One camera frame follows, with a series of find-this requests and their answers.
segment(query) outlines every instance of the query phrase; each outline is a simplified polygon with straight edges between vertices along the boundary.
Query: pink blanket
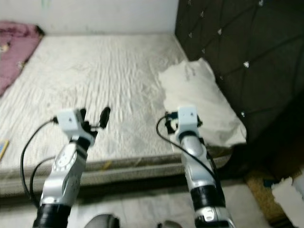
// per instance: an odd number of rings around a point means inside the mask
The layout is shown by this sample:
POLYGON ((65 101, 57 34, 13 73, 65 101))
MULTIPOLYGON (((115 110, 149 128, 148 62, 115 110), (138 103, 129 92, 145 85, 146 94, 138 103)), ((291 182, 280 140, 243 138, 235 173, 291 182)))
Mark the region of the pink blanket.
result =
POLYGON ((0 96, 20 75, 41 37, 35 25, 0 21, 0 96))

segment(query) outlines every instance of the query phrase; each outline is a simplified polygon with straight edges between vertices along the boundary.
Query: white mattress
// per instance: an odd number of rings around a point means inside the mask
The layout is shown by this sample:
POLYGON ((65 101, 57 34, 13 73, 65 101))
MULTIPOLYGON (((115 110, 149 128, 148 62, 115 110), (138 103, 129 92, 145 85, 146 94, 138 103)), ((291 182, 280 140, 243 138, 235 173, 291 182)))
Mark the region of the white mattress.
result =
MULTIPOLYGON (((17 170, 36 128, 69 107, 86 107, 91 122, 111 107, 108 127, 88 151, 88 163, 172 154, 155 132, 165 111, 158 73, 184 59, 173 35, 46 36, 0 98, 0 139, 10 143, 0 173, 17 170)), ((58 126, 45 127, 28 147, 25 165, 58 154, 65 143, 58 126)))

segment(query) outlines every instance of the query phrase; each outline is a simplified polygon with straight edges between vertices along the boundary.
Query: tiled floor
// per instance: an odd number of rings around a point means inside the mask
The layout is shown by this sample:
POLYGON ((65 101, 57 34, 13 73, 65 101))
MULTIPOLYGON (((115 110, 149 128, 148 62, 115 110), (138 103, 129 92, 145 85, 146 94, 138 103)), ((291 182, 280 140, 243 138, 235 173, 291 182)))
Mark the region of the tiled floor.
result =
MULTIPOLYGON (((237 228, 269 228, 249 188, 238 180, 223 183, 227 206, 237 228)), ((80 199, 69 218, 69 228, 83 228, 95 215, 113 213, 123 228, 155 228, 166 219, 194 228, 192 202, 184 188, 154 190, 100 198, 80 199)), ((31 227, 36 209, 29 204, 1 206, 2 228, 31 227)))

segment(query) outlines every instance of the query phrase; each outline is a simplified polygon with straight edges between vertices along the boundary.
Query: black cable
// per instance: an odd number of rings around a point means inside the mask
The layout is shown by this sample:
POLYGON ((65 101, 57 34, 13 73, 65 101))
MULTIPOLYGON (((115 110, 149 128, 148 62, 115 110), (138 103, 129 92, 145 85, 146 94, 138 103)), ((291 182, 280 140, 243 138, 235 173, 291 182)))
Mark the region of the black cable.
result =
POLYGON ((183 147, 181 147, 180 145, 176 144, 175 142, 171 141, 170 139, 164 137, 163 135, 161 135, 161 133, 159 132, 158 130, 158 126, 160 124, 160 122, 165 119, 167 116, 164 115, 163 117, 161 117, 157 124, 156 124, 156 133, 166 142, 174 145, 175 147, 179 148, 180 150, 182 150, 183 152, 185 152, 187 155, 189 155, 191 158, 193 158, 197 163, 199 163, 202 167, 204 167, 208 172, 209 174, 212 176, 212 178, 214 179, 214 181, 216 182, 216 187, 217 187, 217 190, 219 192, 219 194, 221 195, 222 199, 223 199, 223 202, 225 203, 225 195, 224 195, 224 192, 223 192, 223 189, 221 187, 221 184, 220 184, 220 181, 219 181, 219 177, 218 177, 218 173, 217 173, 217 169, 216 169, 216 166, 215 166, 215 163, 212 159, 212 157, 209 155, 209 153, 207 153, 207 156, 209 157, 209 159, 211 160, 211 165, 212 165, 212 168, 214 169, 214 173, 202 162, 200 161, 197 157, 195 157, 194 155, 190 154, 188 151, 186 151, 183 147))
POLYGON ((54 159, 55 156, 53 157, 49 157, 49 158, 46 158, 46 159, 43 159, 33 170, 32 172, 32 175, 30 176, 30 180, 29 180, 29 193, 30 193, 30 196, 31 196, 31 199, 33 201, 33 203, 35 204, 36 208, 39 208, 39 200, 36 198, 35 194, 34 194, 34 188, 33 188, 33 185, 34 185, 34 177, 35 177, 35 174, 36 174, 36 171, 37 169, 40 167, 40 165, 42 165, 43 163, 49 161, 49 160, 52 160, 54 159))
POLYGON ((34 138, 34 136, 37 134, 38 131, 40 131, 41 128, 43 128, 45 125, 47 125, 48 123, 51 122, 55 122, 55 118, 48 120, 46 122, 44 122, 34 133, 33 135, 30 137, 30 139, 28 140, 27 144, 24 146, 22 153, 21 153, 21 157, 20 157, 20 176, 21 176, 21 182, 22 182, 22 186, 24 189, 25 194, 29 197, 29 199, 35 204, 35 202, 33 201, 33 199, 31 198, 30 192, 27 188, 27 185, 25 183, 25 176, 24 176, 24 154, 25 154, 25 150, 27 149, 27 147, 29 146, 29 143, 32 141, 32 139, 34 138))

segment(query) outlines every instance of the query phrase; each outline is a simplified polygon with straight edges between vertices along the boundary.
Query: pillow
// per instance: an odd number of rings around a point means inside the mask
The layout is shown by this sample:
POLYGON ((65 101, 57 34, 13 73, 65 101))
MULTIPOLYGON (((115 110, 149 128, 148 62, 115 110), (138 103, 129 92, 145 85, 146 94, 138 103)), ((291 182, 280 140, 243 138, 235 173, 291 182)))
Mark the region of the pillow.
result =
POLYGON ((165 90, 165 109, 195 105, 203 122, 199 133, 209 146, 231 147, 246 143, 246 129, 215 82, 210 65, 199 59, 183 61, 159 74, 165 90))

